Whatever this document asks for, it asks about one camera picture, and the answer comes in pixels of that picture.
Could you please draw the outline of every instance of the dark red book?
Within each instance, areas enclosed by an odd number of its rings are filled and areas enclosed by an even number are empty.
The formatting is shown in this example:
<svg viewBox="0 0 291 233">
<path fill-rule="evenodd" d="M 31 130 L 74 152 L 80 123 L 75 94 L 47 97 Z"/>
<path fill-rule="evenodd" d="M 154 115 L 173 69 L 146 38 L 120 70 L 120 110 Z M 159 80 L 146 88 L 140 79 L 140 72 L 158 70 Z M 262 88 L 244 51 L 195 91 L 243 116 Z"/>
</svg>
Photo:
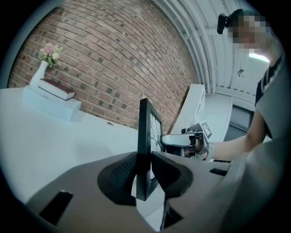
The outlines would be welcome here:
<svg viewBox="0 0 291 233">
<path fill-rule="evenodd" d="M 51 79 L 41 78 L 38 87 L 63 100 L 74 98 L 75 91 Z"/>
</svg>

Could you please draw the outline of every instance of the curved ceiling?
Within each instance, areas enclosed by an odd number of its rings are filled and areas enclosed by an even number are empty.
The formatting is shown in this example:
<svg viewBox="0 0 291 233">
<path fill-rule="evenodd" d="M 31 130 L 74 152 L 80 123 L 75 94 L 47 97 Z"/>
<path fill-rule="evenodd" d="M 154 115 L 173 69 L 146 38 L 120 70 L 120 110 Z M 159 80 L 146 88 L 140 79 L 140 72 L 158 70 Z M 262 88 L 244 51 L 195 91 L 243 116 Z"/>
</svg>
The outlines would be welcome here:
<svg viewBox="0 0 291 233">
<path fill-rule="evenodd" d="M 268 62 L 234 46 L 227 34 L 216 32 L 218 15 L 252 7 L 241 0 L 153 0 L 183 38 L 208 94 L 222 93 L 255 103 L 256 84 Z"/>
</svg>

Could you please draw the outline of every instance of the hand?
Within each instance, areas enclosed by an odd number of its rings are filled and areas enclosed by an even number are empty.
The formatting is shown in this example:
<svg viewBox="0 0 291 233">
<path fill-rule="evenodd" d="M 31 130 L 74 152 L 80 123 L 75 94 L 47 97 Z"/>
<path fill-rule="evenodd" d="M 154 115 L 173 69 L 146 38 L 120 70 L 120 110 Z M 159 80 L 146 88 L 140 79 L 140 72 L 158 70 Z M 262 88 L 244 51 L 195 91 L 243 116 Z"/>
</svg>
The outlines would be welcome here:
<svg viewBox="0 0 291 233">
<path fill-rule="evenodd" d="M 196 142 L 195 142 L 195 145 L 196 145 L 196 151 L 199 153 L 202 149 L 203 149 L 203 147 L 202 147 L 202 145 L 200 144 L 200 141 L 198 140 L 198 139 L 195 139 L 196 140 Z"/>
<path fill-rule="evenodd" d="M 207 155 L 208 155 L 207 152 L 205 152 L 204 154 L 202 154 L 202 159 L 206 159 Z"/>
</svg>

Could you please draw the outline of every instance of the brick wall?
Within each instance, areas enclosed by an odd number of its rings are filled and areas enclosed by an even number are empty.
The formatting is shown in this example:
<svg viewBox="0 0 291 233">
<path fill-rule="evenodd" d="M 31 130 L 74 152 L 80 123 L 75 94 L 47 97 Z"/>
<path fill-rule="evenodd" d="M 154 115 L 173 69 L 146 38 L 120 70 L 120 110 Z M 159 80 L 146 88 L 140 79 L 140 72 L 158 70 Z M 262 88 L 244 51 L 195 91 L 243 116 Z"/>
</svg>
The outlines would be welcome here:
<svg viewBox="0 0 291 233">
<path fill-rule="evenodd" d="M 46 78 L 74 89 L 83 111 L 133 128 L 147 97 L 168 131 L 195 82 L 181 39 L 144 0 L 65 1 L 25 41 L 9 87 L 29 84 L 46 43 L 64 47 L 62 66 L 48 68 Z"/>
</svg>

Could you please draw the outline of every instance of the white box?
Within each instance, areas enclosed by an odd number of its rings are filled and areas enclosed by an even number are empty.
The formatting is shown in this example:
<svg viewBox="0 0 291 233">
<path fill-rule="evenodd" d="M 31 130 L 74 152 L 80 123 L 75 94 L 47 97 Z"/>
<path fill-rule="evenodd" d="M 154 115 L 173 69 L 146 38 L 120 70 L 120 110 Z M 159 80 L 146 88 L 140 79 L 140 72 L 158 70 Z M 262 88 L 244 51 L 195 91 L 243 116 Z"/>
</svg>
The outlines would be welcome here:
<svg viewBox="0 0 291 233">
<path fill-rule="evenodd" d="M 71 121 L 72 116 L 81 107 L 76 99 L 64 101 L 39 87 L 26 86 L 22 100 L 57 118 Z"/>
</svg>

